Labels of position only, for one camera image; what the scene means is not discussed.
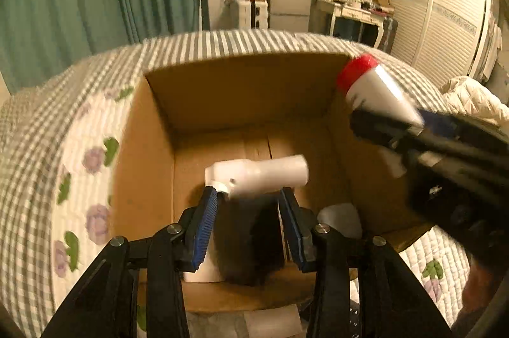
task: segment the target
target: brown box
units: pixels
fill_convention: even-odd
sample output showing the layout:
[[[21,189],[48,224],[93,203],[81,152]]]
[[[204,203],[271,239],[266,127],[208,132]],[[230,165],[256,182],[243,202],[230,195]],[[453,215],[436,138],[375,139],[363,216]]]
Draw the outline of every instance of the brown box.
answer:
[[[301,206],[317,213],[352,202],[365,230],[406,248],[430,226],[406,207],[405,179],[393,179],[378,147],[349,128],[349,108],[335,87],[348,60],[332,53],[261,54],[147,73],[115,169],[112,236],[148,237],[177,221],[198,203],[205,168],[216,161],[303,154],[310,179],[295,191]],[[314,274],[288,262],[263,286],[182,287],[188,311],[209,313],[302,302],[313,285]]]

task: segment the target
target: green leaf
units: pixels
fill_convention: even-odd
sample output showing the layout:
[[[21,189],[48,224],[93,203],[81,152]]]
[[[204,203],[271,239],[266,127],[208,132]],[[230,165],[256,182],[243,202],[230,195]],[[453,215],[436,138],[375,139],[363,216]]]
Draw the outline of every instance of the green leaf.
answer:
[[[106,167],[113,163],[116,151],[119,149],[119,142],[114,137],[105,138],[104,146],[106,147],[106,155],[104,156],[104,165]]]
[[[439,262],[435,262],[435,270],[437,271],[438,279],[442,279],[444,277],[444,269]]]
[[[129,95],[131,95],[133,91],[134,91],[133,86],[129,86],[123,90],[120,90],[118,97],[116,97],[116,99],[115,99],[115,102],[118,103],[119,101],[123,100],[124,98],[129,97]]]
[[[142,331],[147,332],[147,308],[137,306],[136,310],[136,322]]]
[[[69,190],[71,188],[71,174],[67,173],[62,180],[59,187],[59,195],[57,197],[57,205],[61,205],[63,201],[69,197]]]
[[[78,258],[80,256],[80,240],[71,231],[65,232],[64,240],[68,246],[66,253],[69,256],[69,269],[71,272],[74,272],[78,267]]]

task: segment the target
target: striped fabric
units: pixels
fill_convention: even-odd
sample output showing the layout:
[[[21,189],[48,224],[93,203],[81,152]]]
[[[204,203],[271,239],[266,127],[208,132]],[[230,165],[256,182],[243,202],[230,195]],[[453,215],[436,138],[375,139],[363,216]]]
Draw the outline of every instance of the striped fabric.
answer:
[[[55,310],[51,203],[62,142],[83,102],[134,85],[144,72],[166,65],[268,52],[371,52],[417,106],[447,111],[427,78],[383,52],[326,36],[261,30],[146,40],[83,59],[43,86],[22,91],[0,110],[0,300],[27,336],[40,336]]]

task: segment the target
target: white plastic bottle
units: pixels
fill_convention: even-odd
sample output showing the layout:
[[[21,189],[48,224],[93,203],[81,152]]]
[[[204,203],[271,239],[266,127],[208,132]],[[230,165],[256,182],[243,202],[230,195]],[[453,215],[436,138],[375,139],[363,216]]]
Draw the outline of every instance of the white plastic bottle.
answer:
[[[353,108],[362,107],[395,120],[424,127],[424,120],[398,84],[370,54],[353,59],[338,75],[338,88]]]

